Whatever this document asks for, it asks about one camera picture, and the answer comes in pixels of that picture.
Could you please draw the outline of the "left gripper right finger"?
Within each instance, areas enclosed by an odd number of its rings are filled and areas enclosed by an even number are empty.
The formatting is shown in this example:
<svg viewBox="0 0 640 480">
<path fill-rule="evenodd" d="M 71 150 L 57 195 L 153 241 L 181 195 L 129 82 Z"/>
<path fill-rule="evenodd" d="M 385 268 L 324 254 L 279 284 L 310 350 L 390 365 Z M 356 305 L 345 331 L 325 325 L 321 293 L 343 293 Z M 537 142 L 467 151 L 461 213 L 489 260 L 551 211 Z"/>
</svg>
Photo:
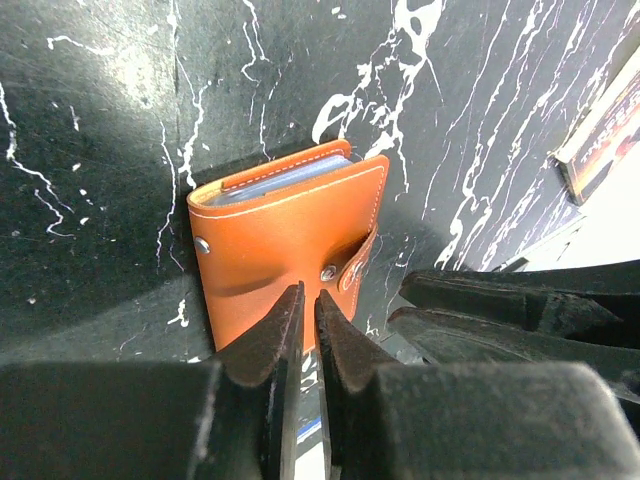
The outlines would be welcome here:
<svg viewBox="0 0 640 480">
<path fill-rule="evenodd" d="M 639 442 L 583 363 L 406 365 L 315 302 L 330 479 L 635 479 Z"/>
</svg>

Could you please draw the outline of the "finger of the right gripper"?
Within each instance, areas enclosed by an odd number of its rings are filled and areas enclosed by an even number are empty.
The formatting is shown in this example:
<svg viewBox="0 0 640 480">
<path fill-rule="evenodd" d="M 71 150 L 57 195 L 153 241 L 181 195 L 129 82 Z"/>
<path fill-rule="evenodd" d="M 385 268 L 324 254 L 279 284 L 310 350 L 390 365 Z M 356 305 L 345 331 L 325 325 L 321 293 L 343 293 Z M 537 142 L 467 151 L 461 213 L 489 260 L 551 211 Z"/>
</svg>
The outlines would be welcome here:
<svg viewBox="0 0 640 480">
<path fill-rule="evenodd" d="M 639 262 L 532 272 L 421 270 L 400 295 L 441 309 L 539 333 L 639 331 Z"/>
<path fill-rule="evenodd" d="M 639 352 L 562 339 L 439 310 L 401 307 L 387 325 L 430 363 L 581 362 L 621 399 L 639 402 Z"/>
</svg>

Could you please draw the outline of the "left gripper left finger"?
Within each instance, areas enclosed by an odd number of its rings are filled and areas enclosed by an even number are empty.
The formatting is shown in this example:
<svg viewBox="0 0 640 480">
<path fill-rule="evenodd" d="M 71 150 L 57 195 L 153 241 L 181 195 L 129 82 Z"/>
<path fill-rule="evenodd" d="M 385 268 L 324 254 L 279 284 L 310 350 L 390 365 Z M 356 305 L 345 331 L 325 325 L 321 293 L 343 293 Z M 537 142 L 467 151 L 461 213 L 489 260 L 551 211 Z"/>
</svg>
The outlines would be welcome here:
<svg viewBox="0 0 640 480">
<path fill-rule="evenodd" d="M 290 479 L 305 289 L 199 363 L 1 370 L 5 479 Z"/>
</svg>

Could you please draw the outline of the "brown leather card holder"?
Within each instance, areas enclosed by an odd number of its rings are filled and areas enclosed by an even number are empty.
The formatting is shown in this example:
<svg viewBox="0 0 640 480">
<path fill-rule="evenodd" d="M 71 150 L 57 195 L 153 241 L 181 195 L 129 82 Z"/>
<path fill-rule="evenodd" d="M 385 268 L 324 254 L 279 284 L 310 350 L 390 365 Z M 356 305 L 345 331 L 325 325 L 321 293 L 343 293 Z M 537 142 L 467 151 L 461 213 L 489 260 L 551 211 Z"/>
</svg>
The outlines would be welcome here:
<svg viewBox="0 0 640 480">
<path fill-rule="evenodd" d="M 214 344 L 222 350 L 304 285 L 303 350 L 315 346 L 314 304 L 327 291 L 357 310 L 378 232 L 390 162 L 352 161 L 333 140 L 204 184 L 187 197 Z"/>
</svg>

